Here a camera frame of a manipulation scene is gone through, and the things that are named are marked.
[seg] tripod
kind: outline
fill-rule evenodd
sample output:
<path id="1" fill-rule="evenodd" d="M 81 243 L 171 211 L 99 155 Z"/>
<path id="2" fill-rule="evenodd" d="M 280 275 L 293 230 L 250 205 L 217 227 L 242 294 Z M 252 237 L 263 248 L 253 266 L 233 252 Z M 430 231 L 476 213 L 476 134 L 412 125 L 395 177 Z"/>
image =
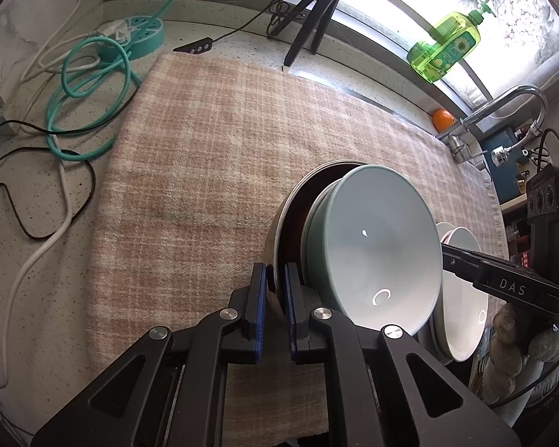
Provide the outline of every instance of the tripod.
<path id="1" fill-rule="evenodd" d="M 300 3 L 292 8 L 283 18 L 279 19 L 275 28 L 269 32 L 269 36 L 277 37 L 290 22 L 298 18 L 306 7 L 314 1 L 315 0 L 301 0 Z M 292 62 L 294 62 L 300 53 L 304 43 L 309 38 L 315 27 L 316 33 L 313 37 L 312 44 L 310 45 L 310 51 L 313 54 L 316 53 L 339 1 L 340 0 L 317 0 L 313 9 L 310 11 L 310 14 L 306 17 L 304 23 L 302 23 L 302 28 L 298 32 L 298 35 L 296 35 L 290 50 L 286 54 L 284 65 L 287 65 L 288 67 L 292 65 Z"/>

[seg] stainless steel pot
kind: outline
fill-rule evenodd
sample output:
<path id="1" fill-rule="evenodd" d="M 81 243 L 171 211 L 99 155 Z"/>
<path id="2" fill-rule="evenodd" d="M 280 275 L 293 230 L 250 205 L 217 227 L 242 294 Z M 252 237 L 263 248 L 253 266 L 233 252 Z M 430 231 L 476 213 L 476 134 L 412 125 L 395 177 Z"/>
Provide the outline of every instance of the stainless steel pot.
<path id="1" fill-rule="evenodd" d="M 302 277 L 300 239 L 310 207 L 329 184 L 363 164 L 366 163 L 347 159 L 322 164 L 300 180 L 279 206 L 267 233 L 263 261 L 273 266 L 273 280 L 267 289 L 267 300 L 280 318 L 285 317 L 282 287 L 285 265 L 296 262 Z"/>

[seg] orange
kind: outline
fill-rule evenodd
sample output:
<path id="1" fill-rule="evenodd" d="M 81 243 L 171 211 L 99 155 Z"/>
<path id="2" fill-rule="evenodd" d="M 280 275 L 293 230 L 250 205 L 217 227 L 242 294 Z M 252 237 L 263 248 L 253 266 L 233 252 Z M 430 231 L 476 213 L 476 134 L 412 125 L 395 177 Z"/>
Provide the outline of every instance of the orange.
<path id="1" fill-rule="evenodd" d="M 447 110 L 439 109 L 433 113 L 433 124 L 438 132 L 442 133 L 456 121 L 456 118 Z"/>

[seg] dish soap bottle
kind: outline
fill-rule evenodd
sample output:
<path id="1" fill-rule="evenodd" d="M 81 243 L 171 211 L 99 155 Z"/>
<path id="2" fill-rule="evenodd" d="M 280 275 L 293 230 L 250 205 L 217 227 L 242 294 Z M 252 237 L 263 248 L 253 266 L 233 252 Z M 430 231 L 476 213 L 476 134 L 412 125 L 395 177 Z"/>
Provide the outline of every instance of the dish soap bottle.
<path id="1" fill-rule="evenodd" d="M 416 43 L 408 52 L 408 63 L 429 82 L 441 79 L 480 42 L 478 25 L 484 20 L 483 13 L 493 14 L 486 3 L 468 15 L 459 12 L 446 15 L 430 33 L 433 43 Z"/>

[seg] pink checkered cloth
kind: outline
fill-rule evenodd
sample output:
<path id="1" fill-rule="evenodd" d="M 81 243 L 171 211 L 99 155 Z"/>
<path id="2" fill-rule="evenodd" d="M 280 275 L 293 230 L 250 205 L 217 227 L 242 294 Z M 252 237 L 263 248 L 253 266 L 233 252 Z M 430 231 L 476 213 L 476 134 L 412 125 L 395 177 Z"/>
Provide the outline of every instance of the pink checkered cloth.
<path id="1" fill-rule="evenodd" d="M 161 55 L 130 106 L 101 189 L 87 332 L 95 373 L 154 325 L 194 326 L 248 285 L 283 198 L 335 159 L 386 165 L 435 221 L 507 257 L 490 182 L 386 112 L 257 65 Z M 268 314 L 263 361 L 230 365 L 225 446 L 271 446 L 327 430 L 323 370 L 290 362 Z"/>

